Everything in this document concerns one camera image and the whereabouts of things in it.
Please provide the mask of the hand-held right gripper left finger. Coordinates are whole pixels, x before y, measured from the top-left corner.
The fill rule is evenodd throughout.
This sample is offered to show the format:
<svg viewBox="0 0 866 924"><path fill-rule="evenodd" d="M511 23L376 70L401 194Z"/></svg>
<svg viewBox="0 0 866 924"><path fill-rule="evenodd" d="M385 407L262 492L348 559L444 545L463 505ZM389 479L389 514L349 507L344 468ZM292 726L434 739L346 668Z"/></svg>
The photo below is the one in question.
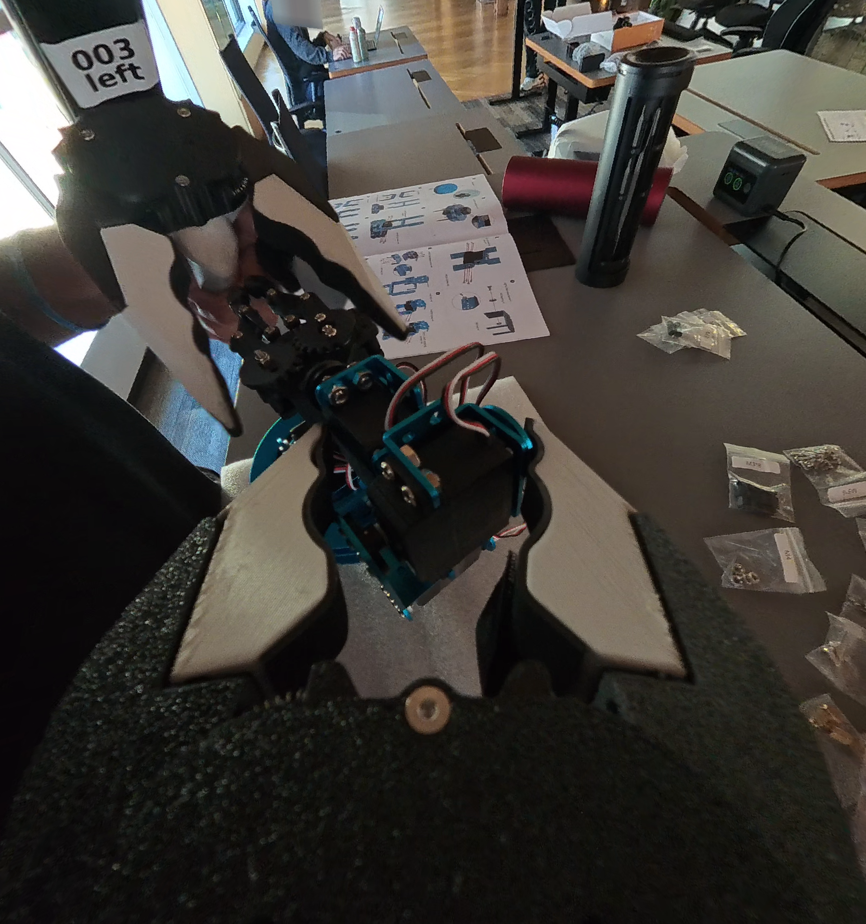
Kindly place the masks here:
<svg viewBox="0 0 866 924"><path fill-rule="evenodd" d="M248 674L304 687L347 639L332 553L312 510L325 476L312 427L233 500L195 599L170 681Z"/></svg>

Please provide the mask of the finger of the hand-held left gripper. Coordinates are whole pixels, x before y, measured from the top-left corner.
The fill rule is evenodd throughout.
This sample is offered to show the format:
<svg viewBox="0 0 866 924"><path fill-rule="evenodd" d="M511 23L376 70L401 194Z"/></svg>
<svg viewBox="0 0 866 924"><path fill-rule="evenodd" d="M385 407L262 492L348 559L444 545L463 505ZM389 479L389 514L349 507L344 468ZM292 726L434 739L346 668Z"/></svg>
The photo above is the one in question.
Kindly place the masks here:
<svg viewBox="0 0 866 924"><path fill-rule="evenodd" d="M306 181L276 174L254 181L252 208L260 242L307 263L319 280L393 338L404 341L408 325L354 247L328 201Z"/></svg>
<svg viewBox="0 0 866 924"><path fill-rule="evenodd" d="M101 230L103 245L125 303L125 317L188 393L236 437L242 421L214 363L209 339L174 293L174 246L165 235L138 225Z"/></svg>

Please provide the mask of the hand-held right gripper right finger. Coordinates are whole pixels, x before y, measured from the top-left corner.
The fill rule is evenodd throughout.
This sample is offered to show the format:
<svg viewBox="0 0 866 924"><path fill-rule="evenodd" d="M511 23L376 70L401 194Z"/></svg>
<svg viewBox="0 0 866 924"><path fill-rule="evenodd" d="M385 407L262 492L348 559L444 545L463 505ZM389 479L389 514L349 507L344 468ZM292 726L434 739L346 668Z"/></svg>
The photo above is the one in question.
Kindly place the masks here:
<svg viewBox="0 0 866 924"><path fill-rule="evenodd" d="M527 536L480 617L480 679L537 662L552 683L608 671L690 678L630 505L542 422L520 513Z"/></svg>

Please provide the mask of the blue toy robot arm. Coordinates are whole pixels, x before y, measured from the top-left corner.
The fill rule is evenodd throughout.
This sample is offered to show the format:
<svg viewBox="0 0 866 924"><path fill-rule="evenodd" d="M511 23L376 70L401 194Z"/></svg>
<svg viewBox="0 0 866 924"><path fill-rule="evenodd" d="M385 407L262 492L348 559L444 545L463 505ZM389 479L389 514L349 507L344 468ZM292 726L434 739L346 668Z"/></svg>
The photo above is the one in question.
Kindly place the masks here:
<svg viewBox="0 0 866 924"><path fill-rule="evenodd" d="M319 534L335 524L403 616L520 514L535 451L519 422L484 404L499 370L477 342L413 372L374 355L317 387L321 421L292 415L295 442L324 432Z"/></svg>

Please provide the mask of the person's left forearm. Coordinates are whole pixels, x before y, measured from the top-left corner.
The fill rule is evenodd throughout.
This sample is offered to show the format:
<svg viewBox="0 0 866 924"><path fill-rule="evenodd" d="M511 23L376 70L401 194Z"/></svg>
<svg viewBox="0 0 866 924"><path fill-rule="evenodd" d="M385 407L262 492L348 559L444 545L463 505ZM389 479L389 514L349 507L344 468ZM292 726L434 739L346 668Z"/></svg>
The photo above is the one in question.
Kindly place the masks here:
<svg viewBox="0 0 866 924"><path fill-rule="evenodd" d="M105 327L119 313L73 257L57 225L0 240L0 311L56 347Z"/></svg>

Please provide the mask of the dark grey desk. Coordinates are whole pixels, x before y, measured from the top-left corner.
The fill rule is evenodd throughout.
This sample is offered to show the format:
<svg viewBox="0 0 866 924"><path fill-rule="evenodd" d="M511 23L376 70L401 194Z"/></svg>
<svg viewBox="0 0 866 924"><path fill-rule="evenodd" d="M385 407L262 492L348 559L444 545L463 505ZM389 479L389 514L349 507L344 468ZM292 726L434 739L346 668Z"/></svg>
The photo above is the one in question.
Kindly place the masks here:
<svg viewBox="0 0 866 924"><path fill-rule="evenodd" d="M523 662L494 696L456 697L437 680L395 699L359 699L337 663L311 667L328 692L265 700L203 736L193 781L278 817L384 812L549 825L585 814L624 820L739 816L749 824L827 839L841 813L815 736L762 648L647 514L678 533L712 523L719 433L802 442L828 431L866 453L866 364L842 341L739 264L728 285L752 336L734 367L680 385L662 360L642 359L626 334L676 271L687 291L723 286L702 269L705 238L668 206L665 230L684 222L693 254L642 271L600 314L574 306L587 295L571 271L552 271L536 292L560 299L549 312L554 346L519 348L513 380L497 391L536 420L633 509L658 591L679 636L685 681L608 671L598 683L552 683ZM497 823L497 818L507 817Z"/></svg>

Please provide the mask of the cluttered office desk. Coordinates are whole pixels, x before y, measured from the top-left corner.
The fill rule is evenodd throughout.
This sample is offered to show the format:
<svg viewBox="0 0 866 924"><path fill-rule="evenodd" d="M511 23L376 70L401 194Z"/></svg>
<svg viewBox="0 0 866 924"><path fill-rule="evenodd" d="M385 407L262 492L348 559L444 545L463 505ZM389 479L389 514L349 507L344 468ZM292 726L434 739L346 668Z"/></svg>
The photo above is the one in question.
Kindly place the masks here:
<svg viewBox="0 0 866 924"><path fill-rule="evenodd" d="M649 13L645 2L615 2L603 12L589 3L544 9L524 38L526 52L546 79L542 130L575 119L581 105L604 102L624 52L676 36L668 20Z"/></svg>

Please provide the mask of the black desk panel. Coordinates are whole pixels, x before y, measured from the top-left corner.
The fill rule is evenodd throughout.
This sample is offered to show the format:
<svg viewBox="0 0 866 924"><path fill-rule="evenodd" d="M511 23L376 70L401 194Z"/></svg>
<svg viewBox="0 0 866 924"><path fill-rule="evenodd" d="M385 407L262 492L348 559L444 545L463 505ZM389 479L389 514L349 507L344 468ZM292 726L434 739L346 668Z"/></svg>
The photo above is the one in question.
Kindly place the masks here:
<svg viewBox="0 0 866 924"><path fill-rule="evenodd" d="M866 358L866 252L804 213L754 219L746 246L779 288Z"/></svg>

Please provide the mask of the person's left hand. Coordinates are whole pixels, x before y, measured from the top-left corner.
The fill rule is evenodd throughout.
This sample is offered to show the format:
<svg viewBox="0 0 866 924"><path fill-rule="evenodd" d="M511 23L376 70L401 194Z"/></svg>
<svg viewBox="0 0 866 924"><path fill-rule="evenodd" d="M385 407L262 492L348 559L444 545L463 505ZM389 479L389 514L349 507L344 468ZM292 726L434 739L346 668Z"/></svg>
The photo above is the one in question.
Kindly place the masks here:
<svg viewBox="0 0 866 924"><path fill-rule="evenodd" d="M245 204L235 212L169 237L190 268L192 281L186 298L189 311L210 337L229 341L239 322L229 306L228 293L246 276L260 271L251 206Z"/></svg>

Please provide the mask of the printed instruction sheet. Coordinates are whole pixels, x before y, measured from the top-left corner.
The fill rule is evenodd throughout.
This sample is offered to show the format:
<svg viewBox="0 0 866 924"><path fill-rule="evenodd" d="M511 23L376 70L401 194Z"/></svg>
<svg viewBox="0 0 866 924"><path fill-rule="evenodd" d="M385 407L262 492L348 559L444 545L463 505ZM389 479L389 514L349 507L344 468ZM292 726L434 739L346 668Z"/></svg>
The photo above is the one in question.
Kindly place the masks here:
<svg viewBox="0 0 866 924"><path fill-rule="evenodd" d="M549 335L508 221L483 174L330 201L355 247L407 324L380 335L389 360L470 342Z"/></svg>

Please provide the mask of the white foam sheet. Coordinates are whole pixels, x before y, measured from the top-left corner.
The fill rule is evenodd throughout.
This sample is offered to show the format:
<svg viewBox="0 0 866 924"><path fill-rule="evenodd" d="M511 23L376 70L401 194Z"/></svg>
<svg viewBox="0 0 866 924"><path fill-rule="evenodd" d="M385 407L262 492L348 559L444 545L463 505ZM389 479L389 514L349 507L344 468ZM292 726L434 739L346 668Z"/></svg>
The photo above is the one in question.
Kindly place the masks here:
<svg viewBox="0 0 866 924"><path fill-rule="evenodd" d="M356 690L370 698L392 697L428 676L462 694L478 695L475 624L506 561L506 552L483 553L479 563L422 606L414 620L395 612L363 565L335 562L347 639L332 660L341 657Z"/></svg>

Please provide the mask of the pile of small parts bags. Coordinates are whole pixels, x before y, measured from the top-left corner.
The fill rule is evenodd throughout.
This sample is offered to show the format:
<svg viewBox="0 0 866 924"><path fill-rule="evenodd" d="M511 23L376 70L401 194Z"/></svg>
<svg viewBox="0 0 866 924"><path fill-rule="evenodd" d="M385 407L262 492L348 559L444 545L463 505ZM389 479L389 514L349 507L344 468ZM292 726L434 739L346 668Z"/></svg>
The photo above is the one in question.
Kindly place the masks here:
<svg viewBox="0 0 866 924"><path fill-rule="evenodd" d="M781 526L704 539L720 569L725 589L751 592L817 594L827 583L794 524L792 469L814 487L823 506L857 525L866 552L866 469L840 445L823 444L781 453L724 445L728 507L782 521ZM828 614L827 633L805 656L833 687L866 708L866 580L853 575L837 614ZM806 700L801 711L839 757L840 788L853 813L857 848L866 869L866 734L857 732L829 695Z"/></svg>

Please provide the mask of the red tube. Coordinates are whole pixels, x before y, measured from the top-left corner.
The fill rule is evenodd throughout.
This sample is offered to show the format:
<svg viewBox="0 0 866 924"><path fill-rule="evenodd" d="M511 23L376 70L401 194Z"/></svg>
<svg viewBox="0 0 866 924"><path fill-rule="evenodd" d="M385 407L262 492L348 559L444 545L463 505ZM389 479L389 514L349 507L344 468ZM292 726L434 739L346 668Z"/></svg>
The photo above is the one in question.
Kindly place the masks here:
<svg viewBox="0 0 866 924"><path fill-rule="evenodd" d="M510 211L586 218L599 161L513 156L501 200Z"/></svg>

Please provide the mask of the small clear parts bag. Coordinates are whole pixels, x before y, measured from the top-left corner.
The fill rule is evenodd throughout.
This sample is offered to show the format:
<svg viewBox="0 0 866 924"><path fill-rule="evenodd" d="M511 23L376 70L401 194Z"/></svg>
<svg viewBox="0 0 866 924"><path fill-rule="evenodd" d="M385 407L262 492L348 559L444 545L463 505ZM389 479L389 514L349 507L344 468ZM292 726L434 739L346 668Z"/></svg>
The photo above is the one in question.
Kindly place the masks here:
<svg viewBox="0 0 866 924"><path fill-rule="evenodd" d="M697 308L662 316L660 322L637 336L667 354L696 349L730 359L732 341L745 337L746 331L720 310Z"/></svg>

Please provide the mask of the white plastic bag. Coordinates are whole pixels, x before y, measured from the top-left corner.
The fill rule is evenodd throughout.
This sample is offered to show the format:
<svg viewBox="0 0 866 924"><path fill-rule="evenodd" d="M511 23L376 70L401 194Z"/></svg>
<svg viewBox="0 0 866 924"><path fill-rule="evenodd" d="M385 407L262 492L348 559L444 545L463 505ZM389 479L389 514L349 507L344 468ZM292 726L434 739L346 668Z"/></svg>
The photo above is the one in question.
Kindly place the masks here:
<svg viewBox="0 0 866 924"><path fill-rule="evenodd" d="M570 160L597 161L604 145L609 112L602 111L566 122L554 133L546 157ZM660 167L681 170L689 157L673 128L661 154Z"/></svg>

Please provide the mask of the black cylindrical flask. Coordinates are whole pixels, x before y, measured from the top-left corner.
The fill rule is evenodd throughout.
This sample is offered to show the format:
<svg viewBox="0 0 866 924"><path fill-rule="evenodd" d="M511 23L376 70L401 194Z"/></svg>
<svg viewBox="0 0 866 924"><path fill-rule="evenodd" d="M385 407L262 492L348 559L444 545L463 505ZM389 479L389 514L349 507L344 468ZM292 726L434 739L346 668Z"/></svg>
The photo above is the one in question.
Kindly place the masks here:
<svg viewBox="0 0 866 924"><path fill-rule="evenodd" d="M694 52L669 46L629 52L620 61L575 267L580 283L607 288L625 280L672 117L695 61Z"/></svg>

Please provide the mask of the small black box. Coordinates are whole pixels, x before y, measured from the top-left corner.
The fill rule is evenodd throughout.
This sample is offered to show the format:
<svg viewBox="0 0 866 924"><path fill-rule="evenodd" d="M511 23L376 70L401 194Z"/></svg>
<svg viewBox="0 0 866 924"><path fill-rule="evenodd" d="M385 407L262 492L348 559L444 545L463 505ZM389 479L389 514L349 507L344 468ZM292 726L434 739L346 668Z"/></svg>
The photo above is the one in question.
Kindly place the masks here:
<svg viewBox="0 0 866 924"><path fill-rule="evenodd" d="M716 178L713 197L743 217L772 214L806 161L806 154L770 135L739 141Z"/></svg>

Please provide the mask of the beige office table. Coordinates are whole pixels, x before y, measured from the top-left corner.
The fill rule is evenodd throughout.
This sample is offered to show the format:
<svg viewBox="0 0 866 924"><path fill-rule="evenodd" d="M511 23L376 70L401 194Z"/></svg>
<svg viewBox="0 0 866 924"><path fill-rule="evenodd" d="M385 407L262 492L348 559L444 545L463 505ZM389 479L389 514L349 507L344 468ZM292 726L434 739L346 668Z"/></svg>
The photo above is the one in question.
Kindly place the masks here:
<svg viewBox="0 0 866 924"><path fill-rule="evenodd" d="M866 76L788 51L702 64L681 111L705 102L808 153L808 168L828 189L866 183L866 142L827 139L818 112L866 110Z"/></svg>

